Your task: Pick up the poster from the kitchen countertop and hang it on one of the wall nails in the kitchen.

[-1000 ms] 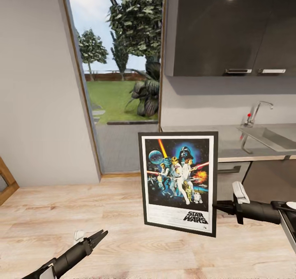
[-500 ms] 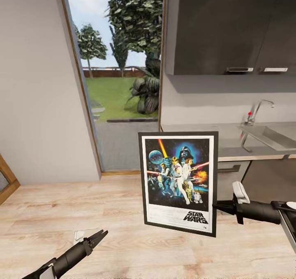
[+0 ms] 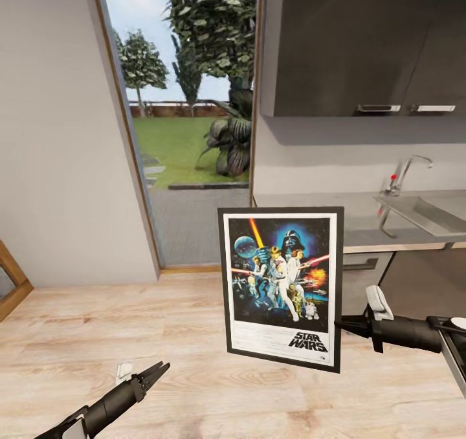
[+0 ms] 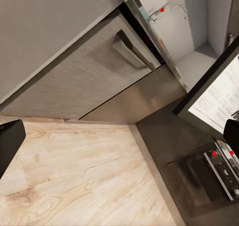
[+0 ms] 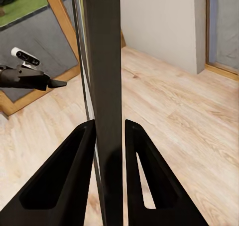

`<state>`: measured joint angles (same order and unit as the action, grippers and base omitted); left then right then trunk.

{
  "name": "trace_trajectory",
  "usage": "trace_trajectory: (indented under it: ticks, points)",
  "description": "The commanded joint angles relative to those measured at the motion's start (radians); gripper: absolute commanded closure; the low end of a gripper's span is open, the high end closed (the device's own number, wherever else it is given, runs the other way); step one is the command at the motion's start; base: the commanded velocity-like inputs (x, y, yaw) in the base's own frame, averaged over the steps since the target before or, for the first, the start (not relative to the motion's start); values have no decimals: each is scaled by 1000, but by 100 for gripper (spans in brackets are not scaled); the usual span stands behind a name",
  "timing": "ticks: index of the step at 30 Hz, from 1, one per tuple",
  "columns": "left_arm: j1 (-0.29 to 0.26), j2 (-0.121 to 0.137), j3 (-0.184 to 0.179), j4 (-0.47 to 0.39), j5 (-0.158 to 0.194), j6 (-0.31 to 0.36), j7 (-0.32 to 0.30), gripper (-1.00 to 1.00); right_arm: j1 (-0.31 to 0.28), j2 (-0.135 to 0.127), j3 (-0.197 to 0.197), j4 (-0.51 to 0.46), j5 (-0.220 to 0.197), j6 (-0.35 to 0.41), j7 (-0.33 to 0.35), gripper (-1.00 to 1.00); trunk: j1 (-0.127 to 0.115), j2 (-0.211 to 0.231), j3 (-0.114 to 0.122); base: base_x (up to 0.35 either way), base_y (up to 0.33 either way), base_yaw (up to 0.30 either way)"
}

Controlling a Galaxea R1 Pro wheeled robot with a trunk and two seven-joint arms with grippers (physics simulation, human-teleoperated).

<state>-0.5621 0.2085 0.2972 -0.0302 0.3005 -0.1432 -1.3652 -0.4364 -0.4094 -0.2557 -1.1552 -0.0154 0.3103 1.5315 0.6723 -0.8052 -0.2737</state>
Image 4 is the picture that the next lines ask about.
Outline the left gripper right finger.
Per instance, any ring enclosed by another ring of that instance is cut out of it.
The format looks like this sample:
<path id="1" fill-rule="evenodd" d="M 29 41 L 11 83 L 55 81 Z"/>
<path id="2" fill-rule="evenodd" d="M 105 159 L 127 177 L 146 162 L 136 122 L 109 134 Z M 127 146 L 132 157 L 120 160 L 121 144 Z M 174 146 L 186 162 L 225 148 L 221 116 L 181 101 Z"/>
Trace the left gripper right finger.
<path id="1" fill-rule="evenodd" d="M 239 159 L 239 121 L 228 119 L 223 137 L 232 149 L 234 156 Z"/>

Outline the poster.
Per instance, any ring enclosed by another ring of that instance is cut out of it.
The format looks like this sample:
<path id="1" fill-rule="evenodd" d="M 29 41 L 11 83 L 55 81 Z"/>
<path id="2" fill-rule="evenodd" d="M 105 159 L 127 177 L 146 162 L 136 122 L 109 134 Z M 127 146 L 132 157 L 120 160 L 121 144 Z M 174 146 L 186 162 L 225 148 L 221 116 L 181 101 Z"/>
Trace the poster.
<path id="1" fill-rule="evenodd" d="M 172 113 L 227 144 L 227 120 L 239 121 L 239 35 Z"/>

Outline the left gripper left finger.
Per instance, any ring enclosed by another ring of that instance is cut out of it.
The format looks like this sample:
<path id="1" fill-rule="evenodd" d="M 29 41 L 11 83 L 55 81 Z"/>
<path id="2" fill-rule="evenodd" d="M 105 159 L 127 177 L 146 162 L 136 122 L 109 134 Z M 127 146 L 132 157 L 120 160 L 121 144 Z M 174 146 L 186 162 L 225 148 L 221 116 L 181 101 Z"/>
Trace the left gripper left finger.
<path id="1" fill-rule="evenodd" d="M 26 138 L 21 119 L 0 125 L 0 179 Z"/>

